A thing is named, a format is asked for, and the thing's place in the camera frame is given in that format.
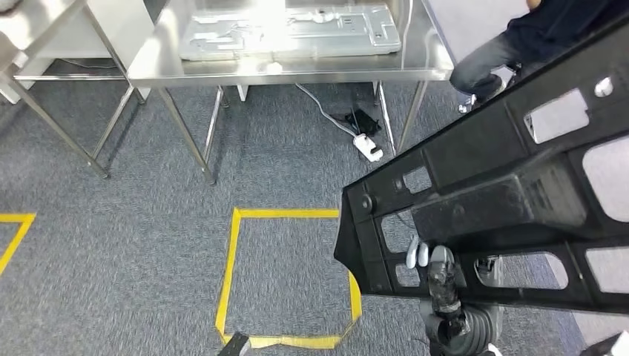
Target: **stainless steel table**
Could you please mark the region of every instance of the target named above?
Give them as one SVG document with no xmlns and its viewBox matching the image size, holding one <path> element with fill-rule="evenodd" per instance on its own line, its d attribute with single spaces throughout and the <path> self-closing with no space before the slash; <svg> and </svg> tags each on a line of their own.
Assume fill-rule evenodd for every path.
<svg viewBox="0 0 629 356">
<path fill-rule="evenodd" d="M 265 0 L 211 0 L 205 9 L 247 8 L 262 6 Z M 286 0 L 286 7 L 359 4 L 382 1 L 352 0 Z M 292 83 L 374 82 L 374 94 L 381 104 L 389 143 L 395 154 L 395 143 L 386 110 L 382 81 L 415 81 L 418 87 L 404 124 L 400 145 L 415 118 L 426 91 L 428 81 L 447 80 L 452 71 L 452 60 L 430 18 L 427 6 L 420 0 L 386 0 L 392 12 L 403 48 L 398 53 L 382 56 L 353 56 L 313 59 L 247 58 L 221 62 L 189 62 L 180 59 L 179 41 L 185 31 L 194 1 L 170 0 L 156 24 L 153 35 L 146 41 L 129 67 L 133 85 L 156 88 L 181 129 L 188 147 L 210 182 L 215 177 L 207 160 L 216 127 L 223 85 L 269 85 Z M 219 87 L 216 105 L 210 120 L 203 155 L 183 122 L 174 100 L 166 88 L 189 85 Z"/>
<path fill-rule="evenodd" d="M 91 76 L 91 75 L 48 75 L 48 76 L 20 76 L 20 68 L 15 64 L 25 59 L 23 67 L 52 39 L 57 30 L 79 11 L 83 11 L 92 27 L 107 48 L 116 66 L 122 72 L 121 76 Z M 6 14 L 0 15 L 0 80 L 6 82 L 49 126 L 66 141 L 67 144 L 85 159 L 101 177 L 109 174 L 96 161 L 102 146 L 118 122 L 122 109 L 126 106 L 131 95 L 135 92 L 140 102 L 144 99 L 137 89 L 128 81 L 127 70 L 120 61 L 105 32 L 87 5 L 87 0 L 23 0 L 17 7 Z M 88 153 L 66 130 L 33 98 L 19 80 L 126 80 L 129 87 L 120 99 L 105 132 L 101 136 L 96 148 Z"/>
</svg>

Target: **yellow tape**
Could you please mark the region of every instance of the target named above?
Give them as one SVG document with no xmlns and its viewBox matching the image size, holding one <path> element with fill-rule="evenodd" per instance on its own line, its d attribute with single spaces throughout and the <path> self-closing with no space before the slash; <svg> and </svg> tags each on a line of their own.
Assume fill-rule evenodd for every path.
<svg viewBox="0 0 629 356">
<path fill-rule="evenodd" d="M 227 263 L 225 264 L 225 276 L 223 277 L 223 289 L 220 292 L 218 302 L 217 317 L 214 325 L 221 335 L 225 334 L 225 319 L 227 318 L 227 305 L 229 303 L 229 292 L 231 290 L 231 276 L 234 272 L 234 262 L 236 260 L 236 247 L 238 244 L 238 234 L 240 232 L 240 212 L 234 208 L 231 217 L 231 233 L 229 235 L 229 249 L 227 250 Z"/>
<path fill-rule="evenodd" d="M 305 217 L 309 219 L 325 219 L 338 217 L 338 210 L 336 209 L 240 209 L 240 217 L 242 218 L 300 218 Z"/>
<path fill-rule="evenodd" d="M 28 232 L 30 224 L 32 224 L 34 220 L 35 214 L 0 214 L 0 223 L 20 223 L 16 235 L 9 243 L 9 246 L 7 246 L 7 249 L 4 250 L 2 257 L 0 257 L 0 274 L 4 272 L 11 257 L 18 249 L 19 243 Z"/>
<path fill-rule="evenodd" d="M 238 234 L 240 233 L 240 220 L 243 218 L 336 218 L 338 210 L 335 209 L 238 209 L 234 208 L 231 218 L 231 232 L 229 234 L 229 247 L 227 250 L 227 262 L 225 263 L 225 275 L 223 276 L 223 289 L 217 308 L 217 316 L 214 325 L 216 326 L 223 343 L 231 339 L 231 335 L 225 334 L 225 320 L 227 318 L 227 307 L 229 304 L 229 292 L 231 291 L 231 278 L 234 273 L 234 263 L 236 260 L 236 248 Z M 273 345 L 295 346 L 304 349 L 333 349 L 347 335 L 349 330 L 356 324 L 356 320 L 362 314 L 360 302 L 360 289 L 356 279 L 349 273 L 349 306 L 351 309 L 352 322 L 345 328 L 342 335 L 324 336 L 249 336 L 251 347 L 260 349 Z"/>
</svg>

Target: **gray jeans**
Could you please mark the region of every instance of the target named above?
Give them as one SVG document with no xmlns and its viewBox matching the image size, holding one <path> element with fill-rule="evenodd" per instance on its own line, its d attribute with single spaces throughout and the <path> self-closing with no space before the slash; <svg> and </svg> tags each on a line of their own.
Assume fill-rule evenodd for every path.
<svg viewBox="0 0 629 356">
<path fill-rule="evenodd" d="M 478 102 L 485 102 L 502 85 L 502 79 L 492 74 L 491 70 L 503 65 L 522 63 L 522 58 L 525 57 L 522 54 L 501 33 L 463 58 L 454 67 L 450 83 L 463 93 L 476 95 Z"/>
</svg>

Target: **gray carpet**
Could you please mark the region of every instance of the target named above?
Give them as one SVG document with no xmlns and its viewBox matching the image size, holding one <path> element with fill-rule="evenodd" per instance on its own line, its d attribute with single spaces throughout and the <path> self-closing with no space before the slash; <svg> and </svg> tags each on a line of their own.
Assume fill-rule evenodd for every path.
<svg viewBox="0 0 629 356">
<path fill-rule="evenodd" d="M 0 224 L 0 256 L 13 240 L 18 231 L 19 224 L 2 223 Z"/>
<path fill-rule="evenodd" d="M 396 137 L 413 87 L 385 86 Z M 308 88 L 330 113 L 357 102 L 378 117 L 370 84 Z M 32 92 L 91 148 L 123 90 L 82 82 L 39 83 Z M 172 94 L 200 142 L 214 89 Z M 374 168 L 294 86 L 254 87 L 244 104 L 233 88 L 228 97 L 211 162 L 214 187 L 154 94 L 144 106 L 130 105 L 105 146 L 108 180 L 24 104 L 1 107 L 0 210 L 37 218 L 0 277 L 0 354 L 215 355 L 233 207 L 335 208 L 341 188 Z M 412 138 L 454 120 L 454 101 L 447 84 L 430 85 Z M 404 240 L 396 243 L 405 244 L 408 229 L 394 229 Z M 349 320 L 347 277 L 332 259 L 334 241 L 330 220 L 243 221 L 228 331 L 341 330 Z M 525 262 L 513 266 L 512 278 L 552 277 L 547 265 Z M 582 341 L 570 318 L 508 309 L 499 344 L 506 355 L 574 355 L 565 345 L 579 349 Z M 252 354 L 425 355 L 423 339 L 418 301 L 364 297 L 362 318 L 336 350 L 273 346 Z"/>
</svg>

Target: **power cord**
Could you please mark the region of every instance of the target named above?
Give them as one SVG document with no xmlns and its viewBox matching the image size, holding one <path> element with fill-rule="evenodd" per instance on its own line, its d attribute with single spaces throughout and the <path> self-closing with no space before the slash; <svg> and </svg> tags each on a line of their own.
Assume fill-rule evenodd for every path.
<svg viewBox="0 0 629 356">
<path fill-rule="evenodd" d="M 328 119 L 331 123 L 335 124 L 336 127 L 338 127 L 339 129 L 345 131 L 348 135 L 351 135 L 352 137 L 356 137 L 357 136 L 356 133 L 354 133 L 353 131 L 349 130 L 345 126 L 342 126 L 332 116 L 330 116 L 327 112 L 323 111 L 323 107 L 321 107 L 321 103 L 319 102 L 319 100 L 317 99 L 317 97 L 314 94 L 310 93 L 307 89 L 305 89 L 302 85 L 300 85 L 298 83 L 295 83 L 295 85 L 297 86 L 297 88 L 301 89 L 301 91 L 306 93 L 306 95 L 310 96 L 310 99 L 314 100 L 314 102 L 317 103 L 317 106 L 319 107 L 319 111 L 321 112 L 321 115 L 323 115 L 323 117 Z"/>
<path fill-rule="evenodd" d="M 78 63 L 75 61 L 71 61 L 69 59 L 65 59 L 65 58 L 60 58 L 63 62 L 66 63 L 70 63 L 71 65 L 76 65 L 78 67 L 81 68 L 87 68 L 87 69 L 114 69 L 116 66 L 115 65 L 111 65 L 111 66 L 104 66 L 104 65 L 84 65 L 82 63 Z"/>
</svg>

